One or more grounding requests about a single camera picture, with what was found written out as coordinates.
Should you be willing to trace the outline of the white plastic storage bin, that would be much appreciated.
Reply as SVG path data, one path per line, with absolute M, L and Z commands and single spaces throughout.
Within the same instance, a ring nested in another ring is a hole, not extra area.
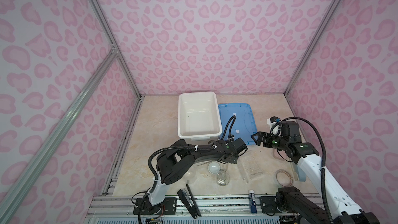
M 183 93 L 178 98 L 177 134 L 190 142 L 217 140 L 222 124 L 214 92 Z

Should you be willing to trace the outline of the clear acrylic test tube rack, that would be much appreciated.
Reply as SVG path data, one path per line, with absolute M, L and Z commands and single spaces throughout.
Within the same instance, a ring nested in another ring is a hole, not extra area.
M 253 151 L 247 151 L 241 155 L 238 159 L 238 165 L 243 170 L 244 179 L 247 182 L 257 179 L 264 174 L 264 171 L 254 157 Z

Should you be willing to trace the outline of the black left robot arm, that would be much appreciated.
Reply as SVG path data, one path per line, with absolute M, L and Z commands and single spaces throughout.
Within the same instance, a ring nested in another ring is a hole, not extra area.
M 207 145 L 188 144 L 181 139 L 155 151 L 148 158 L 148 167 L 154 175 L 153 185 L 134 202 L 134 214 L 159 213 L 170 185 L 182 179 L 195 163 L 216 161 L 237 164 L 238 158 L 247 150 L 247 145 L 239 138 L 211 141 Z

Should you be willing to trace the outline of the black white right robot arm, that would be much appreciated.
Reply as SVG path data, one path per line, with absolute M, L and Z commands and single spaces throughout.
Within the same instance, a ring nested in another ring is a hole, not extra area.
M 308 124 L 314 131 L 321 150 L 312 143 L 303 142 L 298 121 Z M 372 212 L 366 212 L 342 188 L 326 167 L 326 149 L 320 132 L 310 121 L 289 117 L 283 120 L 272 117 L 268 120 L 269 132 L 257 132 L 251 136 L 258 146 L 283 151 L 289 161 L 300 168 L 317 189 L 323 207 L 309 200 L 296 187 L 279 188 L 272 207 L 277 212 L 294 211 L 298 221 L 310 224 L 378 224 Z

